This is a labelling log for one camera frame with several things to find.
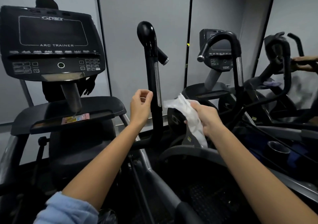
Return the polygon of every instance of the white wipe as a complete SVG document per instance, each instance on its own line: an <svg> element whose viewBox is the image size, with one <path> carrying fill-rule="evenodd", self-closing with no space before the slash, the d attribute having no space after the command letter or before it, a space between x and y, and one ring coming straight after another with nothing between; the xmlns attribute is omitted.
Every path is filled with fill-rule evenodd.
<svg viewBox="0 0 318 224"><path fill-rule="evenodd" d="M208 143L206 142L205 136L203 134L201 120L199 119L197 111L191 107L191 101L197 102L199 104L198 101L185 99L185 97L180 94L176 99L164 101L163 105L165 108L174 108L179 110L186 117L189 130L198 140L201 147L207 148Z"/></svg>

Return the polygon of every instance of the blue shirt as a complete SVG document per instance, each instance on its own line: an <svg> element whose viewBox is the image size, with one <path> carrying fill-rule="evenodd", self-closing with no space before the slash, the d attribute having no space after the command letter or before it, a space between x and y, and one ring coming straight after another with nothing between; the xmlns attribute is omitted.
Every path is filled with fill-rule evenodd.
<svg viewBox="0 0 318 224"><path fill-rule="evenodd" d="M91 204L57 192L46 202L46 209L39 212L34 224L96 224L97 221L98 211Z"/></svg>

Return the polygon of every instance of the black cup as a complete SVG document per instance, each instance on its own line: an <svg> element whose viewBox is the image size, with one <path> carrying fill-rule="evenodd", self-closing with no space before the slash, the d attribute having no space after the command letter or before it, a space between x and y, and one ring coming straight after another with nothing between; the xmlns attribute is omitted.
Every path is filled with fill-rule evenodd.
<svg viewBox="0 0 318 224"><path fill-rule="evenodd" d="M290 149L276 141L268 141L264 149L264 157L280 167L287 165L289 154Z"/></svg>

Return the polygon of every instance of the black display screen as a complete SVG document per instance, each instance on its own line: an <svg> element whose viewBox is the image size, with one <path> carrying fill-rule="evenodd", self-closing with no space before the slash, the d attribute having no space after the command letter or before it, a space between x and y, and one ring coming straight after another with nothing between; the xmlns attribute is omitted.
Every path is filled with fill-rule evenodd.
<svg viewBox="0 0 318 224"><path fill-rule="evenodd" d="M209 39L210 37L212 37L213 35L215 35L215 32L208 32L207 33L207 38ZM217 43L215 43L214 45L212 45L212 50L216 50L216 51L230 51L231 50L231 44L228 40L221 40L218 41Z"/></svg>
<svg viewBox="0 0 318 224"><path fill-rule="evenodd" d="M22 45L88 45L82 22L79 20L20 16L19 34Z"/></svg>

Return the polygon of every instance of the round button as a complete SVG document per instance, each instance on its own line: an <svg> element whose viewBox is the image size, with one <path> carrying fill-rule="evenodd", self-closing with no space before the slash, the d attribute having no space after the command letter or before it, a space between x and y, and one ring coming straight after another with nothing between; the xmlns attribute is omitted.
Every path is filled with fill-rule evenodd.
<svg viewBox="0 0 318 224"><path fill-rule="evenodd" d="M64 66L65 66L65 64L64 64L63 62L59 62L59 63L58 63L58 67L59 67L59 68L64 68Z"/></svg>

